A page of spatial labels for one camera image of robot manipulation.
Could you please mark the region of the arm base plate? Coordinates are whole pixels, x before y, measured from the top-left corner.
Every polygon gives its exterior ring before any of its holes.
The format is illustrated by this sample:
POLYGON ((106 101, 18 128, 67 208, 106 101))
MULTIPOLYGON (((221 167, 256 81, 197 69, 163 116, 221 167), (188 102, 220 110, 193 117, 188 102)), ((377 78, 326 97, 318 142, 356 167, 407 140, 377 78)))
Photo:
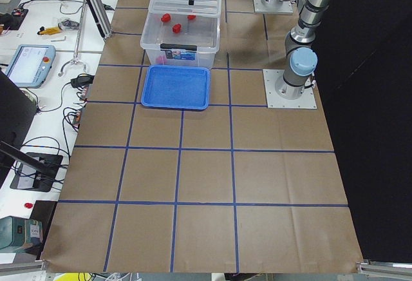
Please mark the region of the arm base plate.
POLYGON ((257 14, 292 15, 291 0, 253 0, 257 14))
POLYGON ((312 82, 307 79, 303 86, 290 86, 284 81, 283 73, 284 70, 263 69, 267 107, 270 109, 316 110, 312 82))

